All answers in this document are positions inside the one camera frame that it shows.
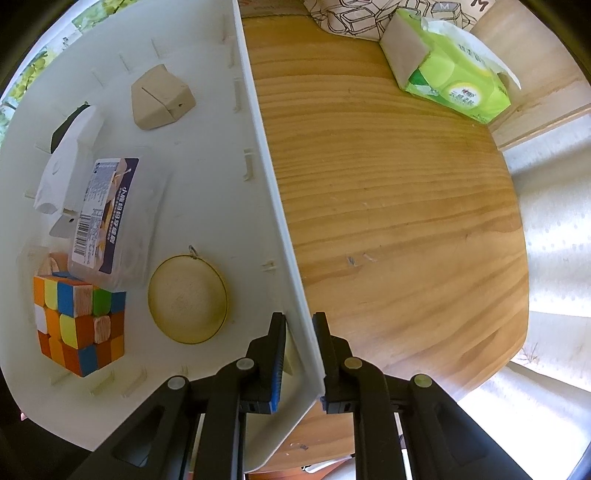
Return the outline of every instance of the rubik's cube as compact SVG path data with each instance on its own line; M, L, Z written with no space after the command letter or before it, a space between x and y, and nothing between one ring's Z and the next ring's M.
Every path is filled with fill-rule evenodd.
M123 356L125 292L59 272L35 276L33 294L43 355L80 377Z

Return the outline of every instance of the wooden table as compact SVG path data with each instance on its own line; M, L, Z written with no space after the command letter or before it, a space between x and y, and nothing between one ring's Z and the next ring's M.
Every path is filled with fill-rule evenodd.
M390 375L456 398L525 340L517 198L486 126L399 90L377 43L307 17L243 21L311 312ZM352 453L316 405L263 468Z

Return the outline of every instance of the barcode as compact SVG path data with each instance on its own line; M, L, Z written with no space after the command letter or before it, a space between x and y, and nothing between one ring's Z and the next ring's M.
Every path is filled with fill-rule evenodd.
M74 241L74 253L86 255L86 242L88 240L88 230L90 230L90 221L92 216L80 215L78 220L78 228L76 229L76 240Z

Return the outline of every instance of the wood grain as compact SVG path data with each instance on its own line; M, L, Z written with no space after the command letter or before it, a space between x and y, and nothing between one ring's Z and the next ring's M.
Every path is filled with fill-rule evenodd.
M517 75L512 105L490 124L505 150L584 115L591 86L566 47L519 0L497 0L472 29Z
M246 478L248 480L322 480L342 463L342 461L333 463L314 473L304 472L301 468L290 468L280 472L249 473Z
M517 198L489 131L400 91L378 43L306 17L243 23L310 310L388 374L477 387L528 319ZM350 418L315 406L264 470L352 451Z

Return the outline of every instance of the green tissue package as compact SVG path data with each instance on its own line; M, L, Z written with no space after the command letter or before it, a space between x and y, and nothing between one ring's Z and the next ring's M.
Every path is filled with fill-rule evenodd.
M474 35L399 9L380 45L402 90L487 124L510 104L498 73L519 80Z

